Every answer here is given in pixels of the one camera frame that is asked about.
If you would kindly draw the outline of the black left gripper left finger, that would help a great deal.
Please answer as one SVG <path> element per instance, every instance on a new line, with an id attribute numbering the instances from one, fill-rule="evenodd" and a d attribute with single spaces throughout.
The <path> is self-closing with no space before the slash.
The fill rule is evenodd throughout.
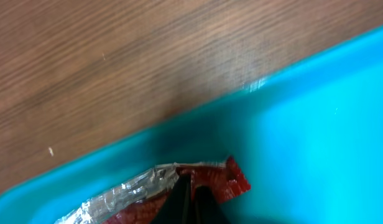
<path id="1" fill-rule="evenodd" d="M 189 224 L 191 175 L 181 175 L 151 224 Z"/>

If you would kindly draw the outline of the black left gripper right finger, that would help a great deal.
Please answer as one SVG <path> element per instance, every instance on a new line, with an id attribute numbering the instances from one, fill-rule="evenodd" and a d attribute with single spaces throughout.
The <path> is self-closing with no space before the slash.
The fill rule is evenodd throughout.
<path id="1" fill-rule="evenodd" d="M 207 186 L 196 188 L 194 197 L 195 217 L 197 224 L 230 224 L 216 201 L 211 189 Z"/>

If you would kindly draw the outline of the red snack wrapper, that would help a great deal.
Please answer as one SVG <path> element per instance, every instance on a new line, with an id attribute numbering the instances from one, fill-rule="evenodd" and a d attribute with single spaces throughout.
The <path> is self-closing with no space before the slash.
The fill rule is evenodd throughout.
<path id="1" fill-rule="evenodd" d="M 219 205 L 251 189 L 233 157 L 224 162 L 162 164 L 84 201 L 57 223 L 151 223 L 184 174 L 191 175 L 190 223 L 196 223 L 196 188 L 209 187 Z"/>

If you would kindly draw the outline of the teal plastic tray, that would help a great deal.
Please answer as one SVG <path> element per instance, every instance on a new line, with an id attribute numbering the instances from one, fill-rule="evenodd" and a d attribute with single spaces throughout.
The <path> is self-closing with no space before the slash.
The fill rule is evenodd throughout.
<path id="1" fill-rule="evenodd" d="M 53 223 L 157 164 L 234 156 L 233 223 L 383 223 L 383 26 L 28 180 L 0 223 Z"/>

